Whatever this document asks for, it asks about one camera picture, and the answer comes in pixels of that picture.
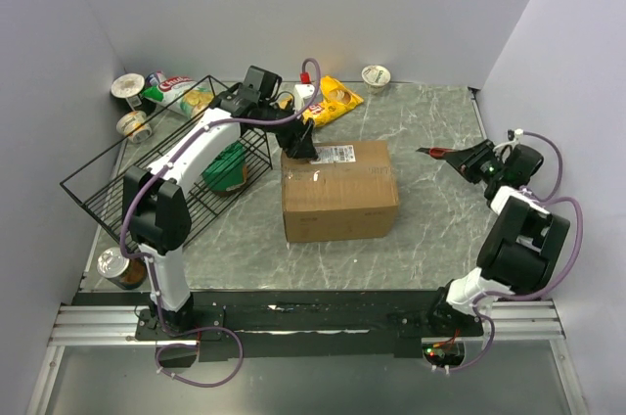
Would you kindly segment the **red black utility knife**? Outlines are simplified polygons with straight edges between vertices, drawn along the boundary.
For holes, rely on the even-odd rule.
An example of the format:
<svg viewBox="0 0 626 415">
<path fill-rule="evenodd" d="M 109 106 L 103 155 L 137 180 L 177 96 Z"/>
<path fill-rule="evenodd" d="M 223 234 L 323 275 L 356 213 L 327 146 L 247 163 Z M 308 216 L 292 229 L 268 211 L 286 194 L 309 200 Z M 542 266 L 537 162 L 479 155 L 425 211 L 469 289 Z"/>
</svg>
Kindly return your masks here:
<svg viewBox="0 0 626 415">
<path fill-rule="evenodd" d="M 431 158 L 436 159 L 436 160 L 444 160 L 447 155 L 454 153 L 455 150 L 448 149 L 448 148 L 440 148 L 440 147 L 431 147 L 431 148 L 419 147 L 417 149 L 417 152 L 428 155 Z"/>
</svg>

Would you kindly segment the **brown cardboard express box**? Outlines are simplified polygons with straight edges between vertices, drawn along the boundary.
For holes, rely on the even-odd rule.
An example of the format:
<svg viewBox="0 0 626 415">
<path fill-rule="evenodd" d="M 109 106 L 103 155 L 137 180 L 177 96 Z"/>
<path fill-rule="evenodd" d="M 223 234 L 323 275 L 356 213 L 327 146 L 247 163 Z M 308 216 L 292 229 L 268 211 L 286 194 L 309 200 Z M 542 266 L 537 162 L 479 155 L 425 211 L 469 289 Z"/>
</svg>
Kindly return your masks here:
<svg viewBox="0 0 626 415">
<path fill-rule="evenodd" d="M 321 143 L 316 149 L 314 161 L 281 158 L 286 240 L 315 243 L 386 236 L 400 206 L 387 143 Z"/>
</svg>

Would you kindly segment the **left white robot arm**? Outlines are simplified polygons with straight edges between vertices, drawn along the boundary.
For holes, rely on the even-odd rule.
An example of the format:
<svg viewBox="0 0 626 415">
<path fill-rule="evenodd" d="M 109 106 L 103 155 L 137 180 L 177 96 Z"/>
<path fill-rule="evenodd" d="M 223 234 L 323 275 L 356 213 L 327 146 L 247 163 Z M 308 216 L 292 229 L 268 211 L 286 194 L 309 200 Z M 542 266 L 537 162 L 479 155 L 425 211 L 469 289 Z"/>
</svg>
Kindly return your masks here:
<svg viewBox="0 0 626 415">
<path fill-rule="evenodd" d="M 170 151 L 149 167 L 133 165 L 124 174 L 120 251 L 146 265 L 158 326 L 170 338 L 184 338 L 194 327 L 183 245 L 192 226 L 187 198 L 201 174 L 254 127 L 273 134 L 290 159 L 318 157 L 313 121 L 303 110 L 279 106 L 281 83 L 277 74 L 249 67 L 243 81 L 213 96 Z"/>
</svg>

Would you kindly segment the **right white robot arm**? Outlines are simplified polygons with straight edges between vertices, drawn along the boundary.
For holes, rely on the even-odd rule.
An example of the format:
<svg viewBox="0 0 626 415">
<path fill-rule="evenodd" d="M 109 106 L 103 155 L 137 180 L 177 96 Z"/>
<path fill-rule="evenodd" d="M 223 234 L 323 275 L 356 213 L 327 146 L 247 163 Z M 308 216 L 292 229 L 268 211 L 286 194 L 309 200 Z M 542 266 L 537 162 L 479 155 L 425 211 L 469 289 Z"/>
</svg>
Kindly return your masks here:
<svg viewBox="0 0 626 415">
<path fill-rule="evenodd" d="M 523 191 L 544 156 L 522 144 L 521 136 L 513 131 L 500 145 L 485 139 L 466 149 L 418 148 L 469 183 L 482 183 L 486 204 L 496 214 L 475 267 L 437 290 L 426 321 L 438 335 L 469 328 L 496 300 L 535 300 L 552 278 L 570 221 Z"/>
</svg>

